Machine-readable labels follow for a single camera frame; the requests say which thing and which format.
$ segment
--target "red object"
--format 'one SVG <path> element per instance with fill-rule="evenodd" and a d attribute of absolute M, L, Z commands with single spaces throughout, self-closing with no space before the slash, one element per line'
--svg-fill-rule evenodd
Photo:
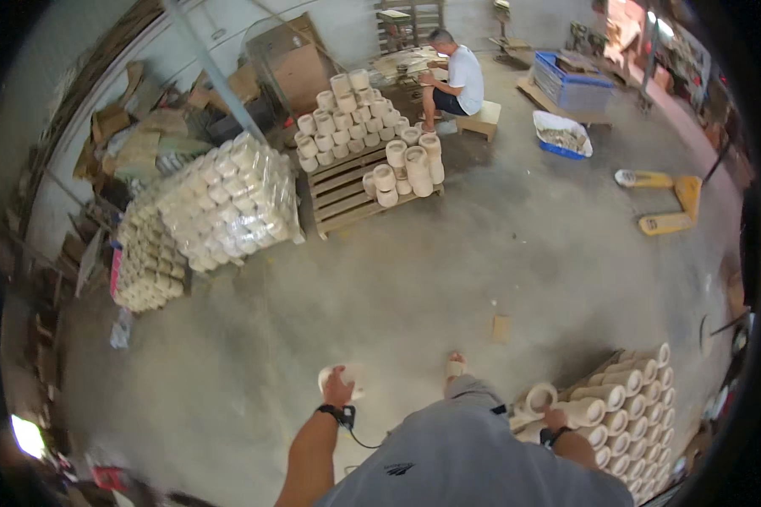
<path fill-rule="evenodd" d="M 126 486 L 121 478 L 124 469 L 116 466 L 94 466 L 91 468 L 91 472 L 93 474 L 93 480 L 99 488 L 126 491 Z"/>

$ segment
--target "gray pants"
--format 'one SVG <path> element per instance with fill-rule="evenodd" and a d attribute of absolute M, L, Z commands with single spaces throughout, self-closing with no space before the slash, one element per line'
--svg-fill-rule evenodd
<path fill-rule="evenodd" d="M 448 385 L 446 400 L 459 405 L 482 406 L 488 410 L 505 404 L 487 382 L 467 373 Z"/>

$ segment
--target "plastic-wrapped pallet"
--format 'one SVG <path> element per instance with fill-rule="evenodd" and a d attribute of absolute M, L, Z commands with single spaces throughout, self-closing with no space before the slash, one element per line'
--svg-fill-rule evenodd
<path fill-rule="evenodd" d="M 241 264 L 241 257 L 298 233 L 290 158 L 249 134 L 167 178 L 156 205 L 195 271 Z"/>
<path fill-rule="evenodd" d="M 183 295 L 186 258 L 177 252 L 158 216 L 156 184 L 146 189 L 124 213 L 116 239 L 122 244 L 115 302 L 131 311 L 162 308 Z"/>

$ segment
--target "blue plastic crate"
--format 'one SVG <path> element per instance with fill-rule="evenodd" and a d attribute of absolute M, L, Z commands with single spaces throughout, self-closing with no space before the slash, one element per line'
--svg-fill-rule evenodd
<path fill-rule="evenodd" d="M 568 111 L 606 109 L 614 85 L 601 73 L 598 76 L 567 74 L 555 65 L 557 53 L 537 51 L 533 65 L 536 84 L 553 104 Z"/>
<path fill-rule="evenodd" d="M 562 157 L 571 158 L 573 160 L 582 160 L 586 158 L 580 153 L 573 152 L 572 150 L 566 149 L 565 147 L 556 146 L 555 144 L 546 143 L 541 139 L 539 139 L 538 144 L 544 151 L 555 153 L 556 155 L 561 155 Z"/>

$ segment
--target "white t-shirt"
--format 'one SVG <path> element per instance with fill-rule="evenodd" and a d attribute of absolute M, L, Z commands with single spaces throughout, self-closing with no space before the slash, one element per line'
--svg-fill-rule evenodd
<path fill-rule="evenodd" d="M 482 108 L 485 96 L 482 69 L 476 56 L 465 46 L 457 47 L 454 54 L 448 57 L 448 86 L 463 89 L 457 101 L 468 115 L 476 114 Z"/>

